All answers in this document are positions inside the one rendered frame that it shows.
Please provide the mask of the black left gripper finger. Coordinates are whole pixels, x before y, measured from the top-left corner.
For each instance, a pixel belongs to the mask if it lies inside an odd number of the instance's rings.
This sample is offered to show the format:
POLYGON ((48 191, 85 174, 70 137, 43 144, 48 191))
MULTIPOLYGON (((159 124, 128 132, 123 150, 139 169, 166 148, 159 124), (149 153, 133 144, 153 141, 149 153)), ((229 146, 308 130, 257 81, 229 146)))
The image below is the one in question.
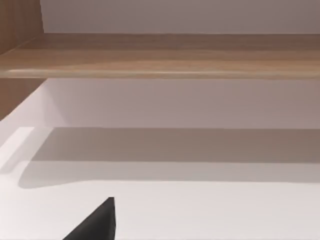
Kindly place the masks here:
POLYGON ((115 198, 108 197, 62 240, 115 240, 115 198))

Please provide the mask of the wooden open shelf unit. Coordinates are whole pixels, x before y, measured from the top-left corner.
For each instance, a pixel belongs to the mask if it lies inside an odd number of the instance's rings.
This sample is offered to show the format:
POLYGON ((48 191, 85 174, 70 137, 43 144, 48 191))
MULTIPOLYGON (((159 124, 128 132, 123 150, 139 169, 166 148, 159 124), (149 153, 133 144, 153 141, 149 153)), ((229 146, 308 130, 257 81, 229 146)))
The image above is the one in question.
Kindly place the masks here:
POLYGON ((320 0, 0 0, 0 78, 320 82, 320 0))

